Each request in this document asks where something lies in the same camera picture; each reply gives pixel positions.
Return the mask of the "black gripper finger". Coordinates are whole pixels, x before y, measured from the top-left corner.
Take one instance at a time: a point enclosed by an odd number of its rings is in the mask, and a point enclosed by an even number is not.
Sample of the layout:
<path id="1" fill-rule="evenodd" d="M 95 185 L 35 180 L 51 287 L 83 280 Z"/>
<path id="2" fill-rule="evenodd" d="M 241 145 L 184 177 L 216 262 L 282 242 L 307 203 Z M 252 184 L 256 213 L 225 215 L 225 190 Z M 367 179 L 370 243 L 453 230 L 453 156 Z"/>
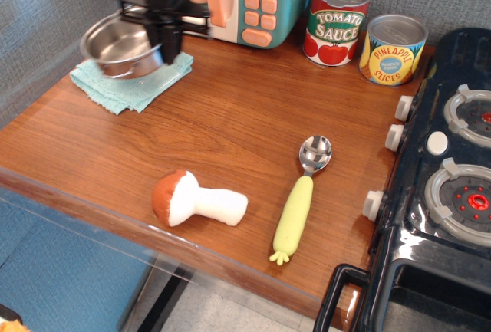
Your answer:
<path id="1" fill-rule="evenodd" d="M 183 32 L 175 25 L 165 25 L 160 31 L 160 53 L 165 64 L 171 65 L 181 52 Z"/>
<path id="2" fill-rule="evenodd" d="M 158 26 L 153 22 L 149 22 L 149 21 L 145 21 L 143 26 L 147 33 L 150 46 L 152 48 L 159 46 L 161 44 L 161 41 L 160 41 L 160 31 Z"/>

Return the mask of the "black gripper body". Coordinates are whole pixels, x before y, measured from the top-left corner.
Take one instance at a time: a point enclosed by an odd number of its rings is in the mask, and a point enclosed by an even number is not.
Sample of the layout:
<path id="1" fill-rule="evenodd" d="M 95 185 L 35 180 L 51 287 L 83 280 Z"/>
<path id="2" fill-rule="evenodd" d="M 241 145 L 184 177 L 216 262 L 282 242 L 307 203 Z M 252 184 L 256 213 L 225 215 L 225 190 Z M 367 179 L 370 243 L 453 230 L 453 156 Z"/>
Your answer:
<path id="1" fill-rule="evenodd" d="M 129 6 L 140 6 L 145 9 L 143 17 L 138 21 L 128 15 L 123 19 L 130 22 L 144 24 L 145 21 L 153 22 L 159 31 L 165 25 L 175 25 L 182 32 L 191 31 L 204 36 L 209 36 L 208 18 L 209 10 L 191 0 L 118 0 L 121 13 Z"/>

